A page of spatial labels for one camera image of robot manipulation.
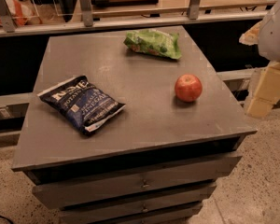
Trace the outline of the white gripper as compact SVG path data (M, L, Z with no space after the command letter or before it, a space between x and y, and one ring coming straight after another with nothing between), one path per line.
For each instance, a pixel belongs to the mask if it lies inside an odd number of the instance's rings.
M254 118L264 118L280 100L280 0L264 19L243 33L239 42L244 45L257 45L259 55L269 64L261 71L256 88L245 108L245 113Z

